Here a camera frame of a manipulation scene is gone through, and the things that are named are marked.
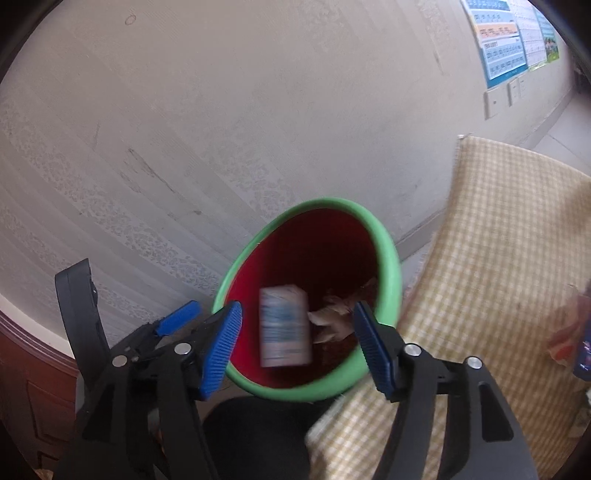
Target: plaid cushion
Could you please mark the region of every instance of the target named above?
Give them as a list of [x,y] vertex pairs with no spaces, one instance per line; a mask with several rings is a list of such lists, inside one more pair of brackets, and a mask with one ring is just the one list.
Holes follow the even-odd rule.
[[[547,355],[566,285],[591,277],[591,179],[556,160],[475,137],[459,140],[452,190],[413,299],[398,324],[433,356],[481,357],[521,423],[541,478],[573,450],[577,380]],[[320,419],[307,441],[312,478],[371,478],[397,406],[370,378]],[[437,476],[440,398],[423,478]]]

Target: wall poster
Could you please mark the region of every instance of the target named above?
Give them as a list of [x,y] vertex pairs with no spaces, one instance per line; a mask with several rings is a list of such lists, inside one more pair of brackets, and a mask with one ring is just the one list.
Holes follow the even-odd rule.
[[488,88],[559,58],[556,32],[528,0],[462,0]]
[[480,47],[488,88],[527,70],[525,50],[509,3],[462,0]]

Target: wall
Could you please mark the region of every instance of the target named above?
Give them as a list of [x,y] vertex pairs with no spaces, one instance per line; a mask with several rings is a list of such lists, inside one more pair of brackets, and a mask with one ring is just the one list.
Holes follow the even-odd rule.
[[0,86],[0,292],[63,336],[53,275],[90,257],[114,341],[208,305],[301,200],[398,239],[444,206],[458,134],[519,144],[550,114],[560,49],[485,121],[459,0],[64,0]]

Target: green trash bin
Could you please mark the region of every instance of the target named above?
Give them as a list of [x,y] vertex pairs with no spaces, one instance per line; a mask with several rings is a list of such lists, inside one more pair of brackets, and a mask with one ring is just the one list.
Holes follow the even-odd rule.
[[338,365],[323,362],[326,349],[336,343],[315,345],[310,365],[261,366],[259,291],[295,284],[308,294],[313,311],[324,306],[329,289],[346,297],[372,277],[378,282],[375,316],[394,326],[402,298],[400,262],[388,231],[369,210],[350,200],[321,198],[279,215],[242,251],[214,301],[214,312],[231,300],[243,308],[228,377],[253,395],[275,400],[316,401],[346,391],[368,371],[354,337],[346,342],[348,351],[340,345],[334,352],[342,357]]

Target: light switch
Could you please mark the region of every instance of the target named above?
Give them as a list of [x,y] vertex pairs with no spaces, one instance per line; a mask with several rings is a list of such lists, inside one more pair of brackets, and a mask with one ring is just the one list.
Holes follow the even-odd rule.
[[519,102],[519,79],[510,81],[507,84],[509,90],[509,105],[513,106]]
[[519,96],[521,98],[525,98],[525,93],[527,92],[527,75],[521,75],[519,80]]
[[505,89],[501,87],[491,88],[484,94],[486,118],[491,118],[501,111],[504,100],[506,101]]

